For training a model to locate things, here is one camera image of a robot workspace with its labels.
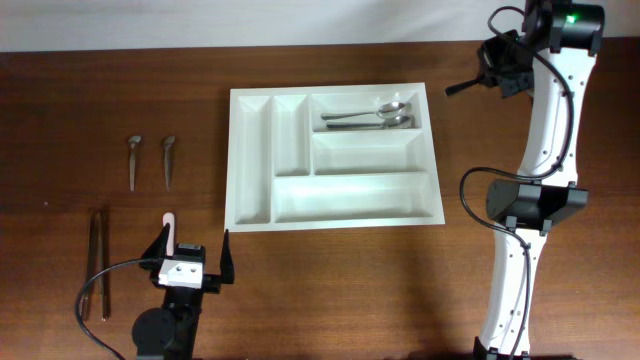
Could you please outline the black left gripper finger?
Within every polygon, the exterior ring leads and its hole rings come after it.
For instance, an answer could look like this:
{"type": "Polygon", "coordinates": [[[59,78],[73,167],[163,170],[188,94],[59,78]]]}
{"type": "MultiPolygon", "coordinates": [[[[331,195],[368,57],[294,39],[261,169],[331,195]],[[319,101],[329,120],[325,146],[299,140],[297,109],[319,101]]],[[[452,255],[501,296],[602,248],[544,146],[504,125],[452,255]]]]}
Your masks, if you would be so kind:
{"type": "Polygon", "coordinates": [[[224,232],[219,265],[221,277],[220,282],[222,284],[233,284],[235,282],[235,267],[230,249],[230,233],[228,229],[224,232]]]}
{"type": "Polygon", "coordinates": [[[158,237],[142,253],[142,259],[164,258],[166,256],[166,246],[169,239],[171,225],[165,224],[158,237]]]}

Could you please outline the large steel spoon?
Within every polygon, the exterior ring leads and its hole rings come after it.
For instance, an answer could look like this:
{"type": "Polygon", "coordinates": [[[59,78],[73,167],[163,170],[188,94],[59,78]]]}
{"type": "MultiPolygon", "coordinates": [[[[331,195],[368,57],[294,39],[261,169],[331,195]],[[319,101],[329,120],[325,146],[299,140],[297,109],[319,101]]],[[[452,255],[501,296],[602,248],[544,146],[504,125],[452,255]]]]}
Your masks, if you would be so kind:
{"type": "Polygon", "coordinates": [[[351,113],[322,113],[320,115],[322,120],[338,120],[349,117],[356,116],[364,116],[364,115],[375,115],[381,119],[390,119],[395,118],[397,116],[408,114],[412,110],[412,105],[410,103],[404,102],[390,102],[384,105],[381,105],[375,111],[365,111],[365,112],[351,112],[351,113]]]}
{"type": "Polygon", "coordinates": [[[364,129],[392,129],[406,128],[414,123],[413,115],[399,115],[393,118],[385,119],[380,123],[345,123],[328,120],[326,127],[331,130],[364,130],[364,129]]]}

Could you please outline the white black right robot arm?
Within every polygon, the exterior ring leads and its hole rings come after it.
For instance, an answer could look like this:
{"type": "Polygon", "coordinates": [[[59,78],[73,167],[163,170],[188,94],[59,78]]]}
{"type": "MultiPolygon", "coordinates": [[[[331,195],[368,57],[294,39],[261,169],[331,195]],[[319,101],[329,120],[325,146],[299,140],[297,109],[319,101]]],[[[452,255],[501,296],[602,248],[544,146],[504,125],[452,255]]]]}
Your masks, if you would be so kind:
{"type": "Polygon", "coordinates": [[[477,51],[475,79],[450,86],[497,87],[503,97],[528,93],[532,114],[516,172],[496,168],[486,216],[470,216],[493,230],[495,262],[487,317],[474,340],[475,359],[527,359],[529,317],[539,257],[552,228],[583,209],[578,187],[577,137],[586,86],[601,49],[605,10],[574,1],[529,1],[519,30],[493,28],[477,51]]]}

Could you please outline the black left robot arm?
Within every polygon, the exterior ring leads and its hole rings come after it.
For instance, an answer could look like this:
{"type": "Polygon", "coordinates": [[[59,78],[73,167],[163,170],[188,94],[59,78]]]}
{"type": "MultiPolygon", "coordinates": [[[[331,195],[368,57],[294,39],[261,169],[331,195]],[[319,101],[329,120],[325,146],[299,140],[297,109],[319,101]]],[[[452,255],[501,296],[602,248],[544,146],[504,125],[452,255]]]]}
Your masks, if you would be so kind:
{"type": "Polygon", "coordinates": [[[206,248],[178,243],[168,252],[171,230],[170,224],[164,225],[141,257],[140,267],[165,294],[161,306],[144,311],[134,322],[132,340],[138,359],[192,358],[203,297],[235,282],[229,233],[224,234],[220,272],[206,274],[206,248]]]}

